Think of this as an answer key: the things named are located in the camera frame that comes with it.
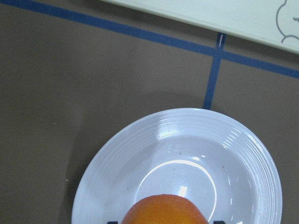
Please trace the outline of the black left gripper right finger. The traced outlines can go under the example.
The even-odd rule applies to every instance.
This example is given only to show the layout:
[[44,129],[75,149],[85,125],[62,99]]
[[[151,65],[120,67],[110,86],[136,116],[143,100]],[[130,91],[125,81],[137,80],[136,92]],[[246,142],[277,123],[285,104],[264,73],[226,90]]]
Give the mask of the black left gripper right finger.
[[214,224],[226,224],[224,221],[214,221]]

